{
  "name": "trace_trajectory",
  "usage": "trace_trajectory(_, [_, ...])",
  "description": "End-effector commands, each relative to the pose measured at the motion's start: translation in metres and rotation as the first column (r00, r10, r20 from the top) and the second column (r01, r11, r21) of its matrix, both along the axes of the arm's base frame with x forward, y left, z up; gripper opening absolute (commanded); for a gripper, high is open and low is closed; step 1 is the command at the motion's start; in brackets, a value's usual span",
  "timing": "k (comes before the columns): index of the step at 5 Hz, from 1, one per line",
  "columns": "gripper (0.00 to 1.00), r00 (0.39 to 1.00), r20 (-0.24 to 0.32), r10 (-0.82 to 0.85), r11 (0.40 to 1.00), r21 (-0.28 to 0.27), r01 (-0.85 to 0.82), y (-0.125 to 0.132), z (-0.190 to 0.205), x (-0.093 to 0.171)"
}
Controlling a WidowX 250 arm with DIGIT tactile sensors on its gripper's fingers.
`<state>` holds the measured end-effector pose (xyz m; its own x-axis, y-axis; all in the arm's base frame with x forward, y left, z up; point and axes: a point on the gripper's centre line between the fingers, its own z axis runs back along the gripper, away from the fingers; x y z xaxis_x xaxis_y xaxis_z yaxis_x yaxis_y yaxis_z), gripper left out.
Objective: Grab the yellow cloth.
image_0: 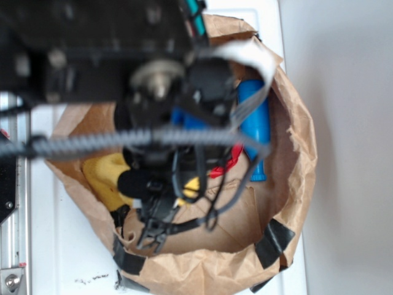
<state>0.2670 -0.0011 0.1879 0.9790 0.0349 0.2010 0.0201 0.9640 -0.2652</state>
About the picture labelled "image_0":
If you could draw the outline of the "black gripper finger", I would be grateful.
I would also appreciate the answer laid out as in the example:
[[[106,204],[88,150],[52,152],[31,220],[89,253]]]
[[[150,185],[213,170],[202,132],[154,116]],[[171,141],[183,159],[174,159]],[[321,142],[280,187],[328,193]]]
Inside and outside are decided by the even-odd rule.
[[[154,249],[159,253],[169,235],[168,229],[179,211],[177,200],[171,197],[151,197],[142,201],[138,218],[144,224],[137,242],[137,249]]]

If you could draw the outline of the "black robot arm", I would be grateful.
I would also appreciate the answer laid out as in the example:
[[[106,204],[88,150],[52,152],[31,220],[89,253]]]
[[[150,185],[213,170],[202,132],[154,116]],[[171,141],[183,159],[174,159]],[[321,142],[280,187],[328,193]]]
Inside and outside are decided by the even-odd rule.
[[[235,103],[227,58],[215,53],[203,20],[204,1],[2,1],[1,90],[22,103],[12,117],[40,104],[113,101],[115,135],[60,142],[37,136],[1,146],[1,157],[80,156],[121,136],[128,169],[117,181],[140,201],[138,248],[160,251],[182,204],[205,197],[208,174],[225,168],[231,145],[209,143],[230,122]]]

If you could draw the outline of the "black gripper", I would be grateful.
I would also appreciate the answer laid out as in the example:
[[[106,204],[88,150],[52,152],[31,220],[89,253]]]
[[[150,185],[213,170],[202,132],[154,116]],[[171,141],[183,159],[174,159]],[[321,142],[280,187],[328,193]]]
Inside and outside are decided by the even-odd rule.
[[[118,103],[116,130],[224,128],[235,100],[235,77],[222,58],[203,58],[190,66],[178,60],[118,61],[114,66]],[[146,170],[166,170],[176,160],[181,170],[209,171],[228,159],[231,147],[201,143],[125,146],[127,165],[118,190],[127,197],[149,197],[163,181]]]

